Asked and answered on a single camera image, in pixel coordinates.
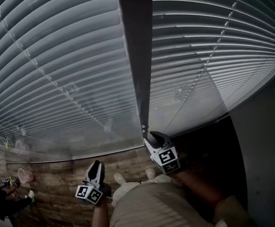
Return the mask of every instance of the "white sneaker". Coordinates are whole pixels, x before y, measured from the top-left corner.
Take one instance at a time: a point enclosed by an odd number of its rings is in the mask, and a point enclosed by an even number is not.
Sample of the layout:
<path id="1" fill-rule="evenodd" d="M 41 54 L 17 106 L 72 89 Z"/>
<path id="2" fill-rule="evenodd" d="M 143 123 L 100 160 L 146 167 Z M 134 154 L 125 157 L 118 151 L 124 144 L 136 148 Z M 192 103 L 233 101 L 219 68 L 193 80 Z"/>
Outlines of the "white sneaker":
<path id="1" fill-rule="evenodd" d="M 34 195 L 34 192 L 32 191 L 32 190 L 30 190 L 30 192 L 29 192 L 29 198 L 31 198 L 32 199 L 32 202 L 34 202 L 35 201 L 35 195 Z"/>
<path id="2" fill-rule="evenodd" d="M 156 172 L 153 168 L 147 168 L 146 169 L 146 175 L 149 180 L 153 180 L 156 177 Z"/>
<path id="3" fill-rule="evenodd" d="M 127 181 L 125 180 L 124 176 L 119 174 L 119 173 L 115 173 L 114 174 L 114 180 L 119 184 L 119 185 L 123 185 L 124 183 L 126 183 Z"/>

